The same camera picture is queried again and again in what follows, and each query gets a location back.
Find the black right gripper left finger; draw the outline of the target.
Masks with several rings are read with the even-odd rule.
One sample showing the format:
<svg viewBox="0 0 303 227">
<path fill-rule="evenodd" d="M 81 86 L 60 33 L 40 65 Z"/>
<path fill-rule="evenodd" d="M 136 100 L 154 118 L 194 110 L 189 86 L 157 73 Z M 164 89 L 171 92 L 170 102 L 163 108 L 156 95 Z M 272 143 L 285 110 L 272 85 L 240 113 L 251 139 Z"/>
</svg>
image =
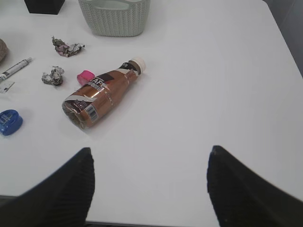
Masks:
<svg viewBox="0 0 303 227">
<path fill-rule="evenodd" d="M 83 227 L 95 191 L 94 159 L 82 148 L 57 171 L 0 206 L 2 227 Z"/>
</svg>

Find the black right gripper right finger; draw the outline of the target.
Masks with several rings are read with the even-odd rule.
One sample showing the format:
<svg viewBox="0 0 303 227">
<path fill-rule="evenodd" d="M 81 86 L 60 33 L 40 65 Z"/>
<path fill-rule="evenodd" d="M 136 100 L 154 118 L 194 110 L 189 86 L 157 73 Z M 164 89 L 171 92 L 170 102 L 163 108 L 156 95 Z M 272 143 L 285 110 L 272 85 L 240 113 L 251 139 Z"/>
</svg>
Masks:
<svg viewBox="0 0 303 227">
<path fill-rule="evenodd" d="M 207 191 L 221 227 L 301 227 L 303 202 L 254 173 L 221 146 L 208 160 Z"/>
</svg>

